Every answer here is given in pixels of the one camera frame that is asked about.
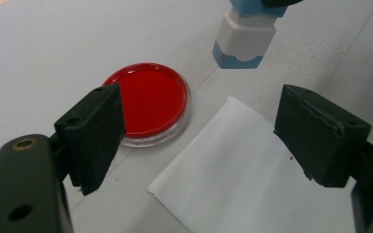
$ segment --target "white paper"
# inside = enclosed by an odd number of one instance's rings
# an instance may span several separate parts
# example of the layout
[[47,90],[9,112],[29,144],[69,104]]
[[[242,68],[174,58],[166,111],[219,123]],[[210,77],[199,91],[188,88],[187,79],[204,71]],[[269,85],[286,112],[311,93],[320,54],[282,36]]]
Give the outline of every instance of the white paper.
[[309,182],[273,125],[232,97],[149,191],[196,233],[354,231],[348,191]]

